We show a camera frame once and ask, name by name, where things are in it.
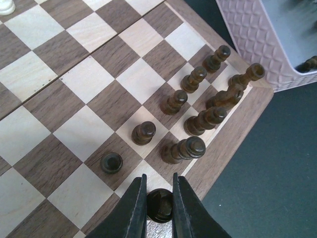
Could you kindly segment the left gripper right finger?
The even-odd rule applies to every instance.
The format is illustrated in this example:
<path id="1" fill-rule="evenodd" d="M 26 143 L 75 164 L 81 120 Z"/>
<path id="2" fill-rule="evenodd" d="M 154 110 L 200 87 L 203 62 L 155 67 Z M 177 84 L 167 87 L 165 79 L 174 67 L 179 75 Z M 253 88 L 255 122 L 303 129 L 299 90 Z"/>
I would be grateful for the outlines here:
<path id="1" fill-rule="evenodd" d="M 229 238 L 207 212 L 184 176 L 173 174 L 172 236 L 174 238 Z"/>

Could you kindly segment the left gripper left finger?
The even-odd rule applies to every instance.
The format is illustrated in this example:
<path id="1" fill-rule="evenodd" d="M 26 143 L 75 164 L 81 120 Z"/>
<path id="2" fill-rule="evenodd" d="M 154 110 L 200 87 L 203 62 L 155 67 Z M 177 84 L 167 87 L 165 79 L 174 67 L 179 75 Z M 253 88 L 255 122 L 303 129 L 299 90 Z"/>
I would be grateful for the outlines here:
<path id="1" fill-rule="evenodd" d="M 136 177 L 112 210 L 86 237 L 145 238 L 147 236 L 147 176 Z"/>

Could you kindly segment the dark queen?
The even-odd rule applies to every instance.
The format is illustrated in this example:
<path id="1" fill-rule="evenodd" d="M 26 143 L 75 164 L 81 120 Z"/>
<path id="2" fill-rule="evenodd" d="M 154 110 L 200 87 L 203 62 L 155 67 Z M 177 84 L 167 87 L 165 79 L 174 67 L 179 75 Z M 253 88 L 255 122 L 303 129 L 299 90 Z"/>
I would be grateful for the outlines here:
<path id="1" fill-rule="evenodd" d="M 198 159 L 206 152 L 204 141 L 197 136 L 190 136 L 178 143 L 169 142 L 161 149 L 161 158 L 169 164 L 179 164 L 182 160 Z"/>

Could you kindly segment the dark bishop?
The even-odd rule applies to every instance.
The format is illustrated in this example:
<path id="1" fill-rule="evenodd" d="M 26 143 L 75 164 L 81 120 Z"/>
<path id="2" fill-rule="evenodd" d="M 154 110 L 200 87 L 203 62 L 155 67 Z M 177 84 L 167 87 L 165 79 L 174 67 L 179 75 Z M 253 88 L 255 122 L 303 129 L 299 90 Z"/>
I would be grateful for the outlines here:
<path id="1" fill-rule="evenodd" d="M 215 128 L 222 123 L 227 116 L 223 107 L 211 107 L 199 112 L 197 116 L 191 116 L 184 122 L 184 129 L 189 135 L 202 135 L 206 130 Z"/>

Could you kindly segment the dark knight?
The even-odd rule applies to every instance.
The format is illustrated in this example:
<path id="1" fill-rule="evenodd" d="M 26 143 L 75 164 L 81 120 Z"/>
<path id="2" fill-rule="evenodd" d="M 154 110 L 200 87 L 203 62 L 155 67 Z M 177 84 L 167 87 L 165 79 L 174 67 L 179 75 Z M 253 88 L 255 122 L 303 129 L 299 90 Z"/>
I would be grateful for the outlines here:
<path id="1" fill-rule="evenodd" d="M 236 106 L 244 95 L 240 86 L 229 86 L 227 91 L 219 91 L 206 102 L 206 109 L 211 107 L 224 107 L 227 111 Z"/>

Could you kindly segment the dark rook corner piece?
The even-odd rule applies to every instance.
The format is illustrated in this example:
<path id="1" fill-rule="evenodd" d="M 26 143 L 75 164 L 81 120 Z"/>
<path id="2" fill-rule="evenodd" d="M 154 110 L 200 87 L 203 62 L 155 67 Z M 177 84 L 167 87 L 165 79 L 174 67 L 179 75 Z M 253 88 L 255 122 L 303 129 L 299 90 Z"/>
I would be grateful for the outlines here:
<path id="1" fill-rule="evenodd" d="M 265 76 L 265 69 L 259 63 L 250 65 L 244 74 L 236 74 L 228 81 L 228 91 L 244 91 L 249 82 L 257 81 Z"/>

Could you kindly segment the wooden chess board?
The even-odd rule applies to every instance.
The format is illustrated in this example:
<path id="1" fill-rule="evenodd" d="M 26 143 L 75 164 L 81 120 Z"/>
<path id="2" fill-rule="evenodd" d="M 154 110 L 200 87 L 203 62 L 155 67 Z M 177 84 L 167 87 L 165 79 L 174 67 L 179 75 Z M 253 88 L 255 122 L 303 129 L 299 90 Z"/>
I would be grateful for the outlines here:
<path id="1" fill-rule="evenodd" d="M 206 153 L 177 165 L 161 149 L 187 138 L 184 122 L 243 74 L 235 52 L 189 94 L 180 111 L 161 102 L 225 41 L 183 0 L 17 0 L 0 19 L 0 235 L 83 238 L 134 178 L 172 189 L 174 173 L 204 198 L 273 97 L 250 82 L 225 120 L 206 131 Z M 133 129 L 151 121 L 151 142 Z M 106 174 L 100 160 L 123 159 Z"/>

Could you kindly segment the white chess pieces row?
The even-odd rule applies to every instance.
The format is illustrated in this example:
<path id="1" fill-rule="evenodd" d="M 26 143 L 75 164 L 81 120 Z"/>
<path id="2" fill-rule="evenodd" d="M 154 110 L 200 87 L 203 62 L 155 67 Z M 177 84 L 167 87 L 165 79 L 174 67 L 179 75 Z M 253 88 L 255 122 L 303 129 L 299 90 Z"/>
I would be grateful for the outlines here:
<path id="1" fill-rule="evenodd" d="M 15 11 L 15 8 L 13 0 L 0 0 L 0 15 L 10 15 Z"/>

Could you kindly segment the dark pawn in tin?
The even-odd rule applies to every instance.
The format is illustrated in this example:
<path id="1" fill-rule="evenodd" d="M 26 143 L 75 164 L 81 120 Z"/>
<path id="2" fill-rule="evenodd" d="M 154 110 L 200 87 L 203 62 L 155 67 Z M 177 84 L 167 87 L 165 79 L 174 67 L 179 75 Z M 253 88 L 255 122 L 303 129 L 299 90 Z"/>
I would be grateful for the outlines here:
<path id="1" fill-rule="evenodd" d="M 301 71 L 309 72 L 316 68 L 317 68 L 317 56 L 313 56 L 303 63 Z"/>

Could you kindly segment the pink-rimmed metal tin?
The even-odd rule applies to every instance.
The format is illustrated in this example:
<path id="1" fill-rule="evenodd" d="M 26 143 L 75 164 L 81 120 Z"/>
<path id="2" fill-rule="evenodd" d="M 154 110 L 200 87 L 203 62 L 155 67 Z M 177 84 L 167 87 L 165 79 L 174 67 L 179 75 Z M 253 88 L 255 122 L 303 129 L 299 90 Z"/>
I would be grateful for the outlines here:
<path id="1" fill-rule="evenodd" d="M 275 92 L 314 83 L 317 70 L 303 70 L 317 54 L 315 0 L 219 0 L 218 8 L 238 54 L 260 63 Z"/>

